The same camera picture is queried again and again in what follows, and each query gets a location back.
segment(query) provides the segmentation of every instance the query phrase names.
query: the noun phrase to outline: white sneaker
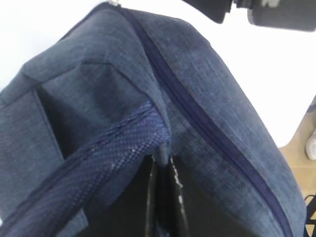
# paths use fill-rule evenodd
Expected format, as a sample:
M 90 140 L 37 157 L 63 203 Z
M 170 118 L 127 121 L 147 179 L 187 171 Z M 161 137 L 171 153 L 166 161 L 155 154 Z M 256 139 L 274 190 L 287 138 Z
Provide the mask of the white sneaker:
M 316 160 L 316 129 L 307 140 L 305 150 L 309 159 Z

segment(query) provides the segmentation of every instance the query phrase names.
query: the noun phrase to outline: denim-textured fabric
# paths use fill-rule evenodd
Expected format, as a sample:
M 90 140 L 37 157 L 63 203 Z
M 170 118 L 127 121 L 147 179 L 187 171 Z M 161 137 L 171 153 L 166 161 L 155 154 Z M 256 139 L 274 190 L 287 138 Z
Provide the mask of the denim-textured fabric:
M 292 236 L 302 236 L 306 207 L 293 174 L 216 52 L 182 20 L 131 12 L 194 101 L 265 181 L 285 213 Z M 0 190 L 5 190 L 0 194 L 1 218 L 13 213 L 46 177 L 96 141 L 102 131 L 147 101 L 171 134 L 169 152 L 183 159 L 194 179 L 223 210 L 257 236 L 284 236 L 258 187 L 181 114 L 157 81 L 133 25 L 107 4 L 98 6 L 62 40 L 27 62 L 1 92 L 0 158 L 4 166 L 0 174 L 5 181 L 0 183 Z M 136 173 L 139 159 L 120 170 L 122 178 L 116 176 L 101 185 L 93 197 L 95 205 L 86 205 L 85 213 L 113 203 Z M 72 235 L 86 225 L 81 211 L 61 234 Z

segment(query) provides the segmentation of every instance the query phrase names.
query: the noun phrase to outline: seam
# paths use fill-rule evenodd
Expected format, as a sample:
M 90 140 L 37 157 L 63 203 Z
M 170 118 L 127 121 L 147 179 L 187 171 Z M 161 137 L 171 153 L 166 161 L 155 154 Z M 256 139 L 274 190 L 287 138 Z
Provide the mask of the seam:
M 116 139 L 117 136 L 119 136 L 118 134 L 116 136 L 111 136 L 111 138 L 109 138 L 108 135 L 108 131 L 113 131 L 113 129 L 115 128 L 120 128 L 119 130 L 116 130 L 115 132 L 118 132 L 119 134 L 122 134 L 123 131 L 125 130 L 125 128 L 128 125 L 135 125 L 138 124 L 140 121 L 143 120 L 143 118 L 149 116 L 152 113 L 152 110 L 148 110 L 148 111 L 144 111 L 141 112 L 139 114 L 139 119 L 137 121 L 132 120 L 129 121 L 128 124 L 124 123 L 124 121 L 119 122 L 117 125 L 115 125 L 112 129 L 110 128 L 109 130 L 105 131 L 103 135 L 101 135 L 99 138 L 96 139 L 96 142 L 92 142 L 87 144 L 87 146 L 85 147 L 84 150 L 81 150 L 79 152 L 79 154 L 74 153 L 73 157 L 72 157 L 72 162 L 68 162 L 68 163 L 64 163 L 65 167 L 64 169 L 61 170 L 61 175 L 59 174 L 56 178 L 51 178 L 50 176 L 44 180 L 40 187 L 38 189 L 35 190 L 35 197 L 33 197 L 33 201 L 30 203 L 30 201 L 27 199 L 24 202 L 22 202 L 17 208 L 16 211 L 14 213 L 12 213 L 11 216 L 9 216 L 10 220 L 9 221 L 9 226 L 6 226 L 6 229 L 4 230 L 5 233 L 9 232 L 10 229 L 19 221 L 20 218 L 22 218 L 34 205 L 36 205 L 36 203 L 41 200 L 45 194 L 52 190 L 56 185 L 58 185 L 59 182 L 61 182 L 61 180 L 63 180 L 65 178 L 65 176 L 68 176 L 69 173 L 73 172 L 78 166 L 80 166 L 82 163 L 86 162 L 93 154 L 96 153 L 96 151 L 103 149 L 105 146 L 107 146 L 109 143 L 111 143 L 114 139 Z M 94 150 L 93 147 L 95 146 L 99 146 L 98 149 Z M 130 160 L 127 160 L 127 162 L 122 166 L 121 163 L 118 164 L 118 169 L 122 169 L 123 167 L 125 167 L 125 165 L 127 163 L 129 163 Z
M 33 91 L 32 95 L 33 95 L 33 97 L 35 99 L 36 105 L 38 107 L 38 110 L 39 110 L 39 113 L 41 115 L 41 118 L 42 118 L 42 120 L 44 122 L 44 125 L 45 125 L 45 127 L 46 127 L 46 129 L 48 131 L 49 137 L 50 137 L 51 141 L 53 142 L 53 146 L 54 146 L 54 148 L 56 150 L 56 153 L 58 154 L 58 158 L 61 161 L 61 163 L 63 163 L 64 162 L 64 157 L 62 155 L 62 152 L 61 152 L 60 147 L 59 147 L 59 145 L 57 143 L 56 137 L 55 137 L 54 132 L 53 132 L 53 130 L 51 128 L 51 125 L 50 125 L 50 123 L 48 121 L 47 115 L 46 115 L 46 113 L 44 111 L 43 105 L 42 105 L 42 103 L 40 101 L 40 98 L 39 98 L 36 90 Z
M 178 113 L 173 113 L 173 115 L 178 119 L 178 121 L 179 121 L 184 127 L 186 127 L 186 125 L 184 124 L 184 122 L 182 121 L 182 119 L 180 118 L 180 115 L 179 115 Z M 199 139 L 202 139 L 199 134 L 193 134 L 193 132 L 192 132 L 190 129 L 188 129 L 188 132 L 190 133 L 191 136 L 195 137 L 196 139 L 198 139 L 198 140 L 199 140 Z M 207 150 L 207 149 L 209 148 L 209 146 L 207 146 L 207 145 L 204 144 L 204 143 L 199 143 L 199 144 L 202 146 L 202 150 Z M 222 159 L 223 162 L 227 163 L 227 162 L 225 161 L 225 159 L 222 158 L 222 156 L 220 156 L 220 158 Z M 240 176 L 240 174 L 239 174 L 233 167 L 231 167 L 231 171 L 233 171 L 234 174 L 237 174 L 237 175 Z M 282 233 L 282 228 L 280 228 L 280 226 L 277 226 L 277 225 L 276 225 L 276 222 L 275 222 L 274 219 L 273 219 L 273 218 L 274 218 L 274 215 L 273 215 L 272 211 L 269 209 L 269 207 L 268 207 L 268 210 L 267 210 L 267 205 L 266 205 L 264 199 L 261 199 L 261 201 L 258 200 L 257 202 L 261 205 L 261 207 L 263 208 L 263 211 L 268 214 L 269 221 L 273 224 L 275 230 L 276 230 L 277 232 L 279 232 L 279 230 L 280 230 L 281 233 Z

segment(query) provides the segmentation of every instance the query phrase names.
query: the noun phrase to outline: white surface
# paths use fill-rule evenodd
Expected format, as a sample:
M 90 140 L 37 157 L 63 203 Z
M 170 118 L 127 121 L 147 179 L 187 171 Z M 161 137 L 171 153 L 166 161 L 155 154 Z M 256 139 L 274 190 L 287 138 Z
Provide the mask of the white surface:
M 100 0 L 0 2 L 0 88 L 24 62 L 50 47 Z M 190 22 L 230 68 L 281 147 L 316 94 L 316 33 L 252 26 L 233 9 L 218 25 L 180 0 L 122 0 L 123 6 Z

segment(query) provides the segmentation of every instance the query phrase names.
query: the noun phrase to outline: black object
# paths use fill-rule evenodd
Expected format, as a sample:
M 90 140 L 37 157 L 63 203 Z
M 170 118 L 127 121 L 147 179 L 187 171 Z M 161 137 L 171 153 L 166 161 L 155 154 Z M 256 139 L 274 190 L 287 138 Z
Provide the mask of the black object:
M 230 12 L 233 0 L 184 0 L 216 23 L 222 23 Z
M 217 23 L 230 12 L 233 0 L 185 0 Z M 234 0 L 239 8 L 247 8 L 248 19 L 257 26 L 314 31 L 316 29 L 316 0 L 280 0 L 270 6 L 264 0 Z
M 155 237 L 157 232 L 163 232 L 171 237 L 255 237 L 204 193 L 180 158 L 172 158 L 163 171 L 160 168 L 150 157 L 144 158 L 115 203 L 77 236 Z M 164 196 L 170 215 L 167 222 L 157 216 L 162 207 L 156 205 L 156 198 L 164 191 L 157 185 L 159 179 L 169 183 Z
M 153 237 L 157 166 L 145 157 L 119 198 L 77 237 Z
M 307 216 L 306 216 L 306 225 L 314 225 L 314 231 L 312 236 L 309 236 L 307 230 L 304 230 L 304 237 L 316 237 L 316 220 L 311 219 L 312 216 L 316 213 L 316 194 L 313 196 L 313 199 L 307 205 Z
M 314 31 L 316 0 L 280 0 L 277 7 L 262 6 L 261 1 L 256 0 L 248 19 L 257 26 Z

